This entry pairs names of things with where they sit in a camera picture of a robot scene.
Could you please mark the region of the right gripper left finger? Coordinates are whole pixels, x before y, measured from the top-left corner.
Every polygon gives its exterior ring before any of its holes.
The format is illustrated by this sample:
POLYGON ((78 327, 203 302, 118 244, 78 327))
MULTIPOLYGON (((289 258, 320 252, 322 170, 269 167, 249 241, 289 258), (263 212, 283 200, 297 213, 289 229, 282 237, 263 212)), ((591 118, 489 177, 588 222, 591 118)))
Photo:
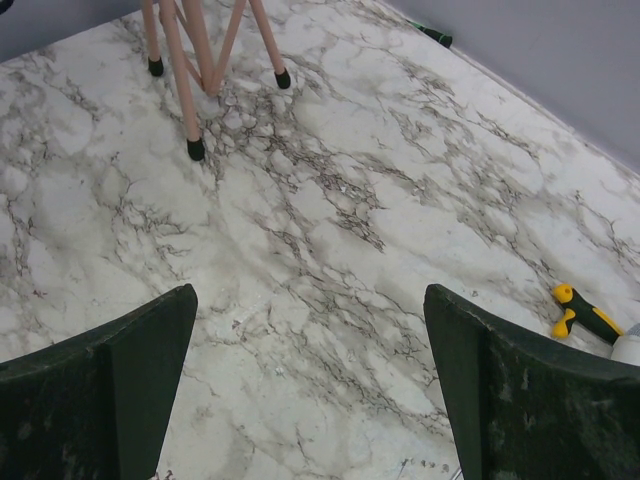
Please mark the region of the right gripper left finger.
POLYGON ((152 478, 197 307, 185 284, 2 363, 2 478, 152 478))

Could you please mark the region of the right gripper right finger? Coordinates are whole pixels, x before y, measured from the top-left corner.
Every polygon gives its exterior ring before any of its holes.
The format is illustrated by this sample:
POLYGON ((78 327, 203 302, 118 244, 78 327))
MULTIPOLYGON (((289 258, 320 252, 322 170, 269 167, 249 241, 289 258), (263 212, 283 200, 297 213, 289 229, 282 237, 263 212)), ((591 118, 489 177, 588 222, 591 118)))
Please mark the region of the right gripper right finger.
POLYGON ((636 479, 639 369, 560 344, 439 284, 424 317, 466 479, 636 479))

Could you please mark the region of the white microphone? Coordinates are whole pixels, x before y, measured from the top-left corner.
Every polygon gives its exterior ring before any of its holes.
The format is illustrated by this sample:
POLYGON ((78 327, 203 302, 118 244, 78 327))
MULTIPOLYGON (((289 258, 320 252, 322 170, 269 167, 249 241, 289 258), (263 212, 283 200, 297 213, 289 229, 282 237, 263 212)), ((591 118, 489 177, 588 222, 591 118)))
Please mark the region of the white microphone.
POLYGON ((630 327, 615 341, 611 360, 630 365, 640 365, 640 324, 630 327))

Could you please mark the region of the pink music stand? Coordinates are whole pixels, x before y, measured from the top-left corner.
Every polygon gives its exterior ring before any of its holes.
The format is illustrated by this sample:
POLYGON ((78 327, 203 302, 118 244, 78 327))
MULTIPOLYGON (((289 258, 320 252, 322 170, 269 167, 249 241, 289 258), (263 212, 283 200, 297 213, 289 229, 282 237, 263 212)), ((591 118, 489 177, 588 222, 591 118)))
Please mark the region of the pink music stand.
POLYGON ((187 152, 191 160, 205 158, 205 145, 198 123, 191 91, 194 81, 208 96, 216 95, 221 86, 239 30, 245 7, 251 8, 264 46, 271 60, 276 83, 282 90, 291 86, 276 44, 270 22, 261 0, 236 0, 218 58, 214 58, 200 1, 143 0, 141 12, 148 50, 148 71, 154 77, 164 73, 157 27, 161 26, 167 41, 178 100, 184 120, 187 152))

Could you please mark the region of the green black object at wall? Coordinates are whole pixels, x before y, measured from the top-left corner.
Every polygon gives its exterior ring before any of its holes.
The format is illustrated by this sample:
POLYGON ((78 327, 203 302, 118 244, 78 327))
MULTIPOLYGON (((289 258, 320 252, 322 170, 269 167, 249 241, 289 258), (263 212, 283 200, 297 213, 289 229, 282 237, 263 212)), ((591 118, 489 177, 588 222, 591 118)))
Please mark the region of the green black object at wall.
POLYGON ((419 30, 420 32, 422 32, 423 34, 431 38, 432 40, 436 41, 441 46, 447 49, 451 48, 451 45, 453 43, 453 37, 451 35, 442 33, 432 28, 428 28, 422 24, 419 24, 410 20, 408 20, 408 23, 415 29, 419 30))

